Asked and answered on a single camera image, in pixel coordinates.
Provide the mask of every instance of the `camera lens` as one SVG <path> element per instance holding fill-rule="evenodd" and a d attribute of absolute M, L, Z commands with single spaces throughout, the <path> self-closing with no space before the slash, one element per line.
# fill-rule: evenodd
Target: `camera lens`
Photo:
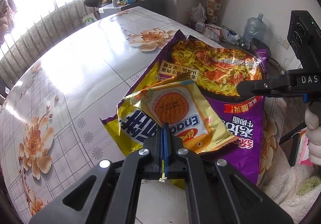
<path fill-rule="evenodd" d="M 297 32 L 294 32 L 293 36 L 294 36 L 294 41 L 297 43 L 297 45 L 299 47 L 301 47 L 302 41 L 301 41 L 301 37 L 299 36 L 299 34 Z"/>
<path fill-rule="evenodd" d="M 302 35 L 302 36 L 305 35 L 304 28 L 300 23 L 297 23 L 297 29 L 298 29 L 300 35 Z"/>
<path fill-rule="evenodd" d="M 294 41 L 291 42 L 291 46 L 292 46 L 292 49 L 293 49 L 294 52 L 298 51 L 297 45 L 295 44 Z"/>

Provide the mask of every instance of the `white glove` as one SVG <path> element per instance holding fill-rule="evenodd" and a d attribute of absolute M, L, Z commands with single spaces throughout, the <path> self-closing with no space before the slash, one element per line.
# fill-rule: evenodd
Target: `white glove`
<path fill-rule="evenodd" d="M 309 159 L 313 164 L 321 165 L 321 126 L 319 126 L 319 117 L 309 108 L 305 111 L 305 123 L 309 139 Z"/>

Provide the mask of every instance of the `silver screw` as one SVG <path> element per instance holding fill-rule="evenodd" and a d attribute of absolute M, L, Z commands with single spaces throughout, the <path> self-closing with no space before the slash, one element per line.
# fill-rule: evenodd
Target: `silver screw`
<path fill-rule="evenodd" d="M 145 149 L 145 148 L 142 148 L 142 149 L 140 149 L 140 150 L 138 151 L 138 153 L 139 153 L 139 155 L 144 156 L 144 155 L 149 154 L 149 150 L 148 150 L 148 149 Z"/>
<path fill-rule="evenodd" d="M 216 164 L 217 164 L 218 166 L 224 167 L 224 166 L 227 165 L 227 161 L 224 160 L 224 159 L 218 159 L 218 160 L 216 161 Z"/>
<path fill-rule="evenodd" d="M 99 162 L 99 166 L 100 168 L 108 168 L 110 166 L 110 161 L 102 160 L 101 162 Z"/>
<path fill-rule="evenodd" d="M 180 155 L 186 155 L 188 153 L 188 150 L 185 148 L 180 148 L 177 152 Z"/>

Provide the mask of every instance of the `round noodle picture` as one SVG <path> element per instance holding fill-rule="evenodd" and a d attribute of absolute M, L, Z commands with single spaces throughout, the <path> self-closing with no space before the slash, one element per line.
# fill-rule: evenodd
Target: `round noodle picture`
<path fill-rule="evenodd" d="M 187 115 L 189 105 L 182 94 L 169 92 L 156 102 L 154 111 L 161 123 L 175 124 Z"/>
<path fill-rule="evenodd" d="M 214 48 L 200 40 L 181 40 L 171 45 L 174 63 L 199 70 L 197 85 L 217 95 L 238 97 L 243 80 L 264 77 L 261 61 L 243 50 Z"/>

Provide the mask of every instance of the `instant noodle bag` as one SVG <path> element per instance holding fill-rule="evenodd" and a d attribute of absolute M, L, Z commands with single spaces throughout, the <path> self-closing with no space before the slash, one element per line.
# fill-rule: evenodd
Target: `instant noodle bag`
<path fill-rule="evenodd" d="M 217 150 L 238 139 L 226 129 L 189 73 L 173 76 L 123 100 L 161 127 L 168 123 L 171 134 L 197 153 Z"/>
<path fill-rule="evenodd" d="M 256 184 L 259 174 L 264 97 L 243 98 L 236 86 L 242 80 L 265 78 L 266 50 L 252 55 L 243 50 L 213 48 L 181 31 L 159 52 L 126 95 L 185 72 L 210 106 L 238 140 L 202 157 L 224 158 Z M 117 115 L 102 121 L 121 151 L 140 149 L 145 138 L 156 134 L 156 123 L 128 102 L 120 102 Z"/>

